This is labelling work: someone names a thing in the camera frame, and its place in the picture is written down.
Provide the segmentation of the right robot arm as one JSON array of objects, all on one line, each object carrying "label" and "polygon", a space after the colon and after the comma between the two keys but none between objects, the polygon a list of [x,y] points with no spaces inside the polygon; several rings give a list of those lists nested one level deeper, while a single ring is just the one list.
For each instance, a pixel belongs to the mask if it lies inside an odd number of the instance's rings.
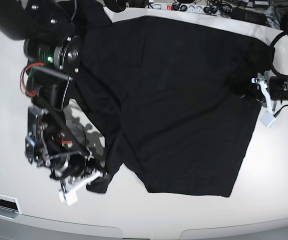
[{"label": "right robot arm", "polygon": [[108,171],[69,129],[64,108],[79,72],[81,39],[76,33],[78,2],[70,10],[54,0],[0,0],[0,31],[24,41],[27,65],[20,90],[31,99],[25,155],[51,171],[63,193],[77,184],[107,180]]}]

